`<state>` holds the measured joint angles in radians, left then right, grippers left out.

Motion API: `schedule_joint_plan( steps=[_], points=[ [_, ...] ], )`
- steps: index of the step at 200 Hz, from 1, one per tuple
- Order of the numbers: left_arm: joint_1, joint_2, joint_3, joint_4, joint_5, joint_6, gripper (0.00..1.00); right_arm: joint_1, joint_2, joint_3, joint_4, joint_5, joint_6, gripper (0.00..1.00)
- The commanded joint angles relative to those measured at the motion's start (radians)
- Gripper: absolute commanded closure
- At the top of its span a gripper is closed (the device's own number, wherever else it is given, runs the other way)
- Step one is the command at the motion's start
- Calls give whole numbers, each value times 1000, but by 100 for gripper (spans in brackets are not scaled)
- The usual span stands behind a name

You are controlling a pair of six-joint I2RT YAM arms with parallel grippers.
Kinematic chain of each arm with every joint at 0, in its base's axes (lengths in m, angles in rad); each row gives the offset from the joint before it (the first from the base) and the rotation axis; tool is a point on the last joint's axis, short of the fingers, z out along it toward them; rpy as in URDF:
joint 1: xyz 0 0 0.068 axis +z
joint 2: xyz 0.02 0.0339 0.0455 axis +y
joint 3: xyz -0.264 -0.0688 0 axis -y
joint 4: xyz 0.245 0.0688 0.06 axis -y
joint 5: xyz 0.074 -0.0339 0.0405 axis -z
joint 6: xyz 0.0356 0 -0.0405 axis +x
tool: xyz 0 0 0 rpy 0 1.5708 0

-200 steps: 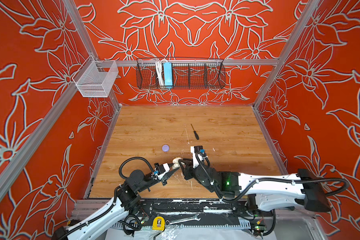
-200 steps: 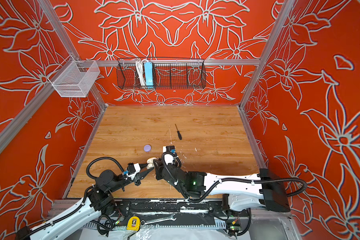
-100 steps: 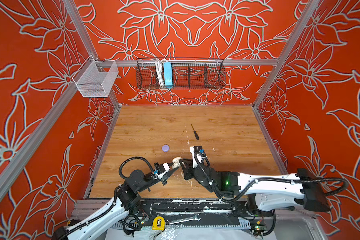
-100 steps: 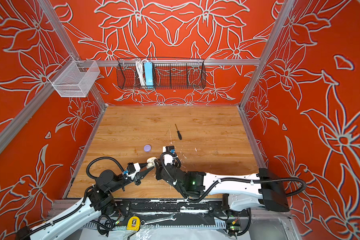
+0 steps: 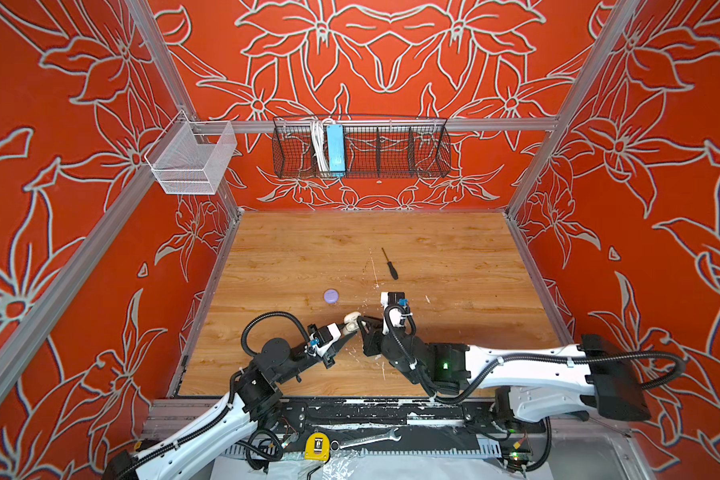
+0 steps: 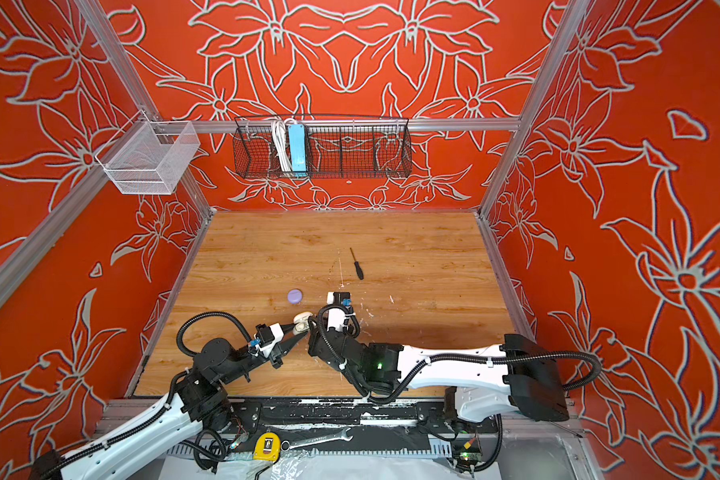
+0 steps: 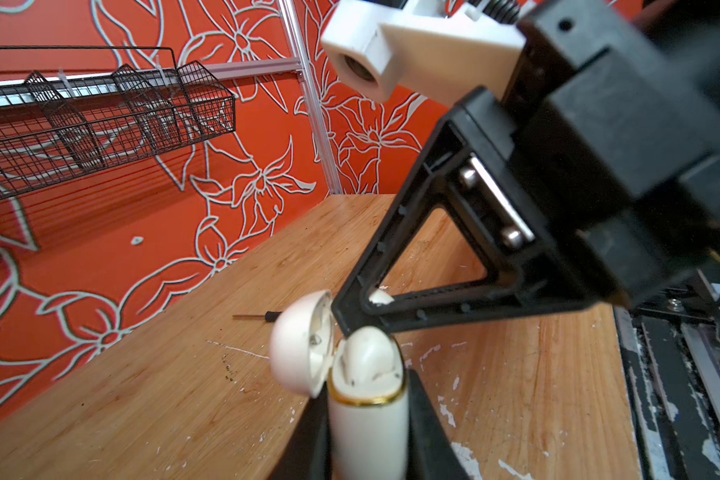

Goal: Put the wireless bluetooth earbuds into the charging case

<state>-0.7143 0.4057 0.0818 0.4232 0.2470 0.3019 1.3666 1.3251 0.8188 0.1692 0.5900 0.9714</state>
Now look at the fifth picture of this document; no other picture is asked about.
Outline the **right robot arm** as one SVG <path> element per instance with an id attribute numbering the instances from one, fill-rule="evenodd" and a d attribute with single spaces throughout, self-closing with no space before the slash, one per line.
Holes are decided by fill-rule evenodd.
<path id="1" fill-rule="evenodd" d="M 647 421 L 645 394 L 680 377 L 686 362 L 663 351 L 626 352 L 598 335 L 542 350 L 501 350 L 426 343 L 402 323 L 359 316 L 352 320 L 365 355 L 383 356 L 427 397 L 459 405 L 481 390 L 494 392 L 493 417 L 536 423 L 547 417 L 595 411 L 617 421 Z"/>

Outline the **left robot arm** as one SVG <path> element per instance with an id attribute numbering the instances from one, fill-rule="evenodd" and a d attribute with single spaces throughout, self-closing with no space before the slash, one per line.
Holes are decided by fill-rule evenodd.
<path id="1" fill-rule="evenodd" d="M 251 330 L 271 318 L 284 318 L 299 331 L 302 342 L 294 347 L 283 338 L 268 340 L 259 352 L 247 343 Z M 327 369 L 358 331 L 357 312 L 342 323 L 305 326 L 293 314 L 272 311 L 255 317 L 241 334 L 241 346 L 251 357 L 247 367 L 232 374 L 228 392 L 213 406 L 165 440 L 135 453 L 120 453 L 105 468 L 105 479 L 188 479 L 227 448 L 243 448 L 248 463 L 282 459 L 284 446 L 273 431 L 283 418 L 280 386 L 299 381 L 309 368 Z"/>

